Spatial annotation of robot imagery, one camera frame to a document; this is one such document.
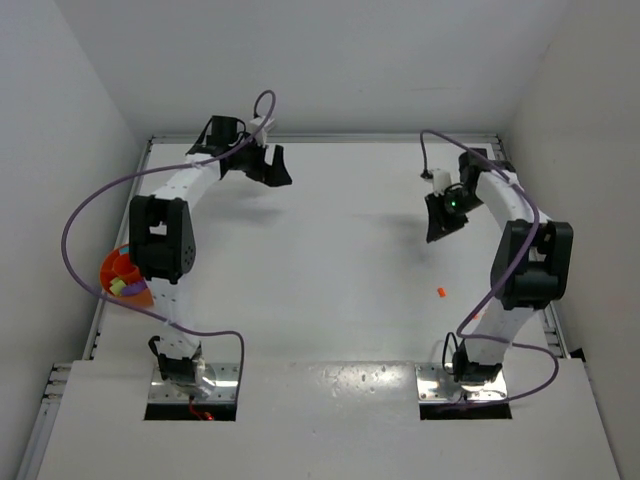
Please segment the purple lego brick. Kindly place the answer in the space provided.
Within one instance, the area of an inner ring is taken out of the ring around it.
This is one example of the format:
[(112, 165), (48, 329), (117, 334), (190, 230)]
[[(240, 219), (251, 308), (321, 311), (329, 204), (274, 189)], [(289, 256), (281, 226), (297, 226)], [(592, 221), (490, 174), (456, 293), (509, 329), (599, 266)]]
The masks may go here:
[(147, 284), (144, 279), (139, 280), (138, 282), (134, 282), (126, 285), (120, 292), (122, 297), (130, 297), (139, 295), (141, 292), (147, 289)]

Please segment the lime green lego brick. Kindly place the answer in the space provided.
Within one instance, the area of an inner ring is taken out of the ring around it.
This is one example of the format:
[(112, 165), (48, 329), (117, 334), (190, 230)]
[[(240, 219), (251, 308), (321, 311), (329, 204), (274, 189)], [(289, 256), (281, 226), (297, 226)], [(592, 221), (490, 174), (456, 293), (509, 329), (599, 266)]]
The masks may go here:
[(114, 296), (120, 296), (122, 290), (126, 287), (126, 283), (121, 279), (115, 279), (110, 286), (110, 292)]

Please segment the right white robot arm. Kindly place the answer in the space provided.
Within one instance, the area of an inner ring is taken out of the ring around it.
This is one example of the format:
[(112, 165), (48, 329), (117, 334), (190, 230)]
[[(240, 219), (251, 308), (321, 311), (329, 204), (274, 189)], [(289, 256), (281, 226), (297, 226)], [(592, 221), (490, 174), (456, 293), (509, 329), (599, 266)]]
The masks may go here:
[(574, 231), (535, 205), (510, 163), (489, 160), (483, 149), (469, 149), (458, 164), (456, 183), (446, 174), (431, 175), (426, 240), (433, 243), (460, 231), (480, 206), (488, 208), (502, 230), (489, 273), (490, 291), (463, 322), (473, 331), (457, 330), (449, 371), (458, 383), (480, 385), (501, 372), (506, 351), (524, 324), (564, 295)]

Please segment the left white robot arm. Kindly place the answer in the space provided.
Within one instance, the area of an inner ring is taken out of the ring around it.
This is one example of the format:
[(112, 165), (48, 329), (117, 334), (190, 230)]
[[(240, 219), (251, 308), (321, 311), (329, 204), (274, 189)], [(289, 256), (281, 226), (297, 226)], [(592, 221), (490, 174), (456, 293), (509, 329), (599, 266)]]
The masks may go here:
[(197, 253), (192, 210), (230, 171), (271, 188), (292, 183), (283, 147), (267, 146), (273, 120), (255, 116), (243, 130), (239, 123), (234, 117), (212, 117), (187, 151), (183, 168), (129, 204), (129, 259), (151, 292), (154, 312), (167, 326), (150, 339), (149, 347), (162, 379), (192, 399), (206, 398), (215, 387), (190, 313), (186, 276)]

